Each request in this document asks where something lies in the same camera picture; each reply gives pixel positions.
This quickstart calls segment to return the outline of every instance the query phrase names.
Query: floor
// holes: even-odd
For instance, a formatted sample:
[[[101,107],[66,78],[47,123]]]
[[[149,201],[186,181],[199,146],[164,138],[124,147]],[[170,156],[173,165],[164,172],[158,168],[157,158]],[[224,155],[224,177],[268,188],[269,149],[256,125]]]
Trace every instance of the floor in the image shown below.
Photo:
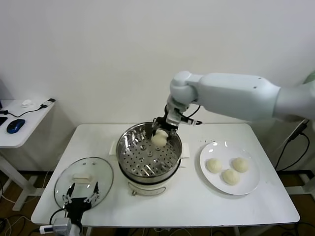
[[[42,187],[44,181],[45,174],[40,175],[37,182],[35,183],[36,187]],[[281,180],[285,186],[299,186],[303,185],[303,182],[299,178],[298,175],[280,175]],[[46,178],[46,183],[48,182],[50,176],[48,175]],[[7,180],[7,177],[0,173],[0,181],[4,184]],[[14,183],[12,183],[5,192],[5,196],[11,200],[16,200],[21,192],[21,189]],[[315,225],[315,201],[312,199],[310,195],[299,195],[299,196],[291,196],[297,210],[301,216],[301,222],[307,222],[312,225]],[[14,223],[17,219],[19,219],[20,215],[26,216],[28,219],[31,218],[32,212],[36,207],[39,198],[35,198],[30,202],[26,203],[20,212],[12,212],[13,203],[8,202],[5,199],[1,198],[0,201],[0,218],[9,218],[10,223]],[[37,225],[32,222],[26,220],[25,226],[23,227],[24,220],[21,219],[12,227],[11,236],[28,236],[29,232],[35,228]],[[294,225],[285,225],[286,228],[293,228]],[[247,228],[240,228],[240,232],[244,232]],[[154,229],[130,229],[130,232],[122,232],[118,231],[114,228],[94,228],[92,231],[92,236],[170,236],[170,234],[174,233],[172,236],[188,236],[188,233],[185,230],[172,229],[171,231],[162,231],[160,233],[155,232]],[[210,236],[211,229],[210,228],[198,228],[198,229],[187,229],[192,236]],[[233,228],[212,228],[212,236],[234,236]],[[285,230],[280,228],[279,226],[273,226],[270,230],[263,233],[261,236],[315,236],[315,228],[313,229],[309,225],[301,224],[298,226],[298,234],[294,230]]]

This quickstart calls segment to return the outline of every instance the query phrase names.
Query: robotic arm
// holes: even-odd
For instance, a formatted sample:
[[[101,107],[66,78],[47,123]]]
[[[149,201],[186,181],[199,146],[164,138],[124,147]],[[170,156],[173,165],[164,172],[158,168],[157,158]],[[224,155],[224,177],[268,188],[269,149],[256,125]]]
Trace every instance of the robotic arm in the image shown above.
[[[315,119],[315,81],[281,88],[254,75],[179,72],[170,84],[165,115],[155,119],[154,129],[173,135],[180,123],[198,124],[183,115],[190,103],[207,111],[243,120],[285,118]]]

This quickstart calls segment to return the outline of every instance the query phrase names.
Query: table leg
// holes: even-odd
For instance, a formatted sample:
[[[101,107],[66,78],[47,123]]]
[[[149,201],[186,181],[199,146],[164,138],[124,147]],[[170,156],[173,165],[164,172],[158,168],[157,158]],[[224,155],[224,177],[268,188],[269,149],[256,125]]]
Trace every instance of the table leg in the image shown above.
[[[20,194],[18,200],[14,204],[12,210],[20,211],[27,197],[29,196],[41,196],[44,192],[44,188],[35,188],[33,184],[35,183],[37,176],[32,176],[29,180],[25,179],[1,154],[0,154],[0,170],[5,173],[9,179],[3,186],[3,190],[9,186],[11,180],[14,181],[18,186],[20,186],[23,191]]]
[[[233,229],[234,229],[235,236],[240,236],[241,235],[240,234],[240,230],[238,229],[238,227],[233,227]]]
[[[29,192],[36,191],[36,188],[27,179],[25,179],[1,154],[0,170],[24,190],[28,190]]]
[[[304,195],[310,194],[315,200],[315,177],[309,179],[307,175],[300,175],[301,180],[305,183],[303,186],[285,187],[289,195]]]
[[[266,232],[268,229],[273,227],[273,225],[264,225],[264,226],[253,226],[250,229],[246,230],[241,236],[259,236],[262,233]]]
[[[4,186],[3,186],[3,192],[2,192],[2,189],[0,189],[0,198],[1,198],[1,195],[6,191],[6,189],[9,187],[10,183],[12,182],[12,180],[8,179]]]
[[[93,229],[92,227],[88,227],[85,236],[91,236],[92,229]]]

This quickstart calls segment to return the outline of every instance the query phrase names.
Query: white table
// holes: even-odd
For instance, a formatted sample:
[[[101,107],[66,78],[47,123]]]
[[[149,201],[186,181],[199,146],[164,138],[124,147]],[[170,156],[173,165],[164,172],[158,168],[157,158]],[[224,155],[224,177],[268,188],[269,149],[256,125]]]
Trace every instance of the white table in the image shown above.
[[[48,224],[59,207],[54,185],[61,172],[85,157],[101,157],[113,167],[114,182],[107,197],[86,211],[84,226],[91,227],[219,227],[272,225],[297,222],[300,216],[277,173],[247,124],[204,124],[179,128],[190,149],[172,177],[172,187],[155,197],[132,196],[115,156],[108,155],[113,141],[131,125],[84,124],[77,127],[31,217],[36,224]],[[247,150],[260,168],[260,183],[246,196],[218,191],[197,167],[202,147],[213,140],[233,141]]]
[[[27,108],[22,108],[21,104],[23,100],[1,100],[2,110],[8,110],[10,113],[18,116],[26,111],[36,110],[44,100],[35,100],[33,101],[34,105],[30,105]],[[0,126],[0,148],[19,148],[22,146],[32,132],[36,129],[39,123],[44,119],[47,113],[51,110],[54,103],[47,108],[43,108],[36,112],[30,112],[20,117],[20,119],[25,119],[25,124],[21,129],[15,134],[9,134],[6,131],[8,124],[18,119],[12,115],[3,115],[1,117],[8,117],[8,119]],[[14,181],[18,186],[20,186],[23,191],[20,194],[16,204],[13,207],[13,211],[20,211],[23,203],[25,202],[28,196],[41,196],[43,189],[35,188],[33,184],[35,183],[37,177],[32,176],[29,180],[25,179],[4,157],[0,154],[0,170],[4,172],[9,180],[3,185],[3,190],[5,191],[10,185],[11,181]]]

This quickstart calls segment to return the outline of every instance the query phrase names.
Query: blue mouse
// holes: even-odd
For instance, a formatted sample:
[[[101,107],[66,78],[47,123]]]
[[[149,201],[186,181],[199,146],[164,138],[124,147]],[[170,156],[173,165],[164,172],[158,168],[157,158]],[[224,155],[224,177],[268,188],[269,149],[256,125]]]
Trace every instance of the blue mouse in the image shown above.
[[[6,128],[6,131],[10,134],[14,134],[18,132],[24,124],[25,124],[24,119],[16,119],[8,125],[8,127]]]

